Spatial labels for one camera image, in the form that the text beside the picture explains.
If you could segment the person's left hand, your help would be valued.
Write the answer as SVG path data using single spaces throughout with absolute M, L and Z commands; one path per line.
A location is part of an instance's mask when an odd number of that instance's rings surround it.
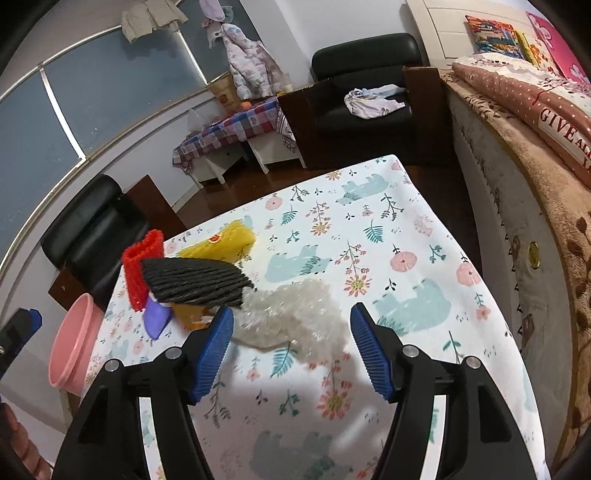
M 7 421 L 10 430 L 10 445 L 25 468 L 37 480 L 49 480 L 51 478 L 49 464 L 39 454 L 38 448 L 29 439 L 26 428 L 17 420 L 13 410 L 6 403 L 1 404 L 1 417 Z

